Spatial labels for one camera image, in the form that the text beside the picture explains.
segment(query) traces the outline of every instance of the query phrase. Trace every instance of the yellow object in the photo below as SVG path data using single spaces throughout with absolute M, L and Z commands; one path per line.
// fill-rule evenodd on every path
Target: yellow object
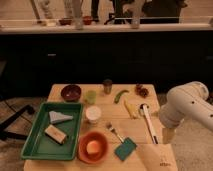
M 126 100 L 124 100 L 124 105 L 125 105 L 126 109 L 128 110 L 130 117 L 133 119 L 137 119 L 138 114 L 135 109 L 135 106 L 133 104 L 128 103 Z
M 59 144 L 64 144 L 67 139 L 67 135 L 65 133 L 51 124 L 45 129 L 45 133 Z

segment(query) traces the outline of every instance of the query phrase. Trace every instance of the wooden table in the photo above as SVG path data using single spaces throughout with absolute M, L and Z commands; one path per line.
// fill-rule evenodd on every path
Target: wooden table
M 49 102 L 62 102 L 64 101 L 60 95 L 62 88 L 66 84 L 54 84 L 48 97 Z M 79 84 L 82 89 L 82 96 L 80 102 L 84 103 L 83 95 L 88 90 L 95 90 L 97 92 L 95 105 L 99 106 L 102 110 L 102 118 L 96 125 L 91 125 L 86 122 L 85 109 L 88 105 L 84 105 L 83 119 L 81 123 L 80 136 L 84 135 L 88 131 L 97 130 L 105 134 L 109 141 L 109 153 L 106 160 L 103 163 L 97 165 L 89 165 L 80 161 L 77 157 L 73 161 L 46 161 L 46 160 L 26 160 L 24 165 L 25 171 L 176 171 L 176 161 L 170 144 L 163 144 L 164 127 L 160 123 L 157 112 L 159 110 L 159 104 L 155 89 L 153 85 L 145 84 L 149 90 L 149 96 L 142 98 L 135 94 L 135 85 L 113 85 L 110 95 L 106 95 L 103 92 L 103 87 L 100 84 Z M 130 92 L 125 93 L 118 104 L 114 104 L 115 95 L 123 90 L 127 89 Z M 149 111 L 151 114 L 151 120 L 155 127 L 159 144 L 152 143 L 147 124 L 143 117 L 139 119 L 130 119 L 130 115 L 124 106 L 124 99 L 129 103 L 134 104 L 136 108 L 141 103 L 149 105 Z M 114 154 L 114 150 L 119 146 L 120 142 L 118 138 L 106 129 L 106 122 L 111 122 L 116 128 L 119 134 L 123 137 L 131 137 L 137 144 L 137 148 L 133 153 L 124 161 L 120 161 Z

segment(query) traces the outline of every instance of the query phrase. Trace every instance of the dark bowl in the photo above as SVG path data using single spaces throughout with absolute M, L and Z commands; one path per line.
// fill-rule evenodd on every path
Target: dark bowl
M 59 20 L 60 25 L 65 26 L 65 25 L 71 25 L 72 24 L 72 19 L 70 18 L 62 18 Z
M 61 90 L 61 96 L 67 102 L 76 102 L 81 97 L 81 88 L 75 84 L 67 85 Z
M 84 22 L 85 25 L 91 25 L 92 17 L 91 16 L 84 16 L 83 17 L 83 22 Z
M 99 152 L 96 154 L 88 154 L 87 145 L 91 141 L 96 141 L 99 144 Z M 107 138 L 104 134 L 92 131 L 82 136 L 78 143 L 78 158 L 88 164 L 101 163 L 106 159 L 109 150 Z

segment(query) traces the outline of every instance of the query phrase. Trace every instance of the green tray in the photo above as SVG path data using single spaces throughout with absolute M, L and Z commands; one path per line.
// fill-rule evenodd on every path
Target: green tray
M 21 152 L 22 159 L 34 160 L 73 160 L 76 153 L 82 116 L 80 103 L 43 103 Z M 68 135 L 63 145 L 45 135 L 44 130 L 50 124 L 49 112 L 56 111 L 74 118 L 55 124 Z

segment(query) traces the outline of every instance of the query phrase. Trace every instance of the green sponge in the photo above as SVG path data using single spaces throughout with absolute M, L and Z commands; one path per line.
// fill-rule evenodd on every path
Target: green sponge
M 124 142 L 115 149 L 115 154 L 124 161 L 136 147 L 137 145 L 130 138 L 125 138 Z

